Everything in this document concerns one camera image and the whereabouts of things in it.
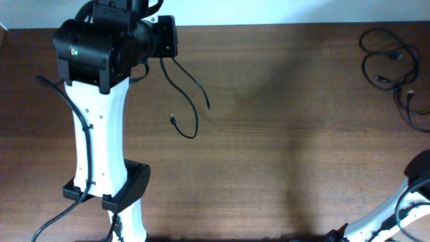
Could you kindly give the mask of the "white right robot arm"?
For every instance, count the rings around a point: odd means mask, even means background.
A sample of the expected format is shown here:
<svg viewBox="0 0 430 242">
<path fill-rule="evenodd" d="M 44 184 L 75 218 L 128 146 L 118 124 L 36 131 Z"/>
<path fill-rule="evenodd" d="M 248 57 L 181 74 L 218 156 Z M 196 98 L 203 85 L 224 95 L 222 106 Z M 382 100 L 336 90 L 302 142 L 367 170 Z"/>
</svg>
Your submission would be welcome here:
<svg viewBox="0 0 430 242">
<path fill-rule="evenodd" d="M 369 214 L 338 230 L 332 230 L 324 241 L 380 242 L 389 241 L 401 232 L 412 241 L 420 239 L 405 227 L 429 214 L 429 150 L 415 156 L 404 169 L 399 189 Z"/>
</svg>

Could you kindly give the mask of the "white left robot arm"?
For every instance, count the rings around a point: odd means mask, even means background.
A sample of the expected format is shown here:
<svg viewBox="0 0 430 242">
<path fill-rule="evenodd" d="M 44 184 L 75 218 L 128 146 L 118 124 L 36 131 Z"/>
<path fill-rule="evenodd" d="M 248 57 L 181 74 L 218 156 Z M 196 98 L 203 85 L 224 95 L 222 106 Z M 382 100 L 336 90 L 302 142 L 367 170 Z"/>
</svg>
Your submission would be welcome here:
<svg viewBox="0 0 430 242">
<path fill-rule="evenodd" d="M 89 1 L 54 34 L 60 96 L 73 111 L 75 176 L 64 186 L 76 204 L 100 198 L 109 213 L 107 241 L 146 241 L 141 199 L 151 169 L 123 154 L 123 115 L 131 76 L 150 58 L 177 55 L 171 15 L 162 2 Z"/>
</svg>

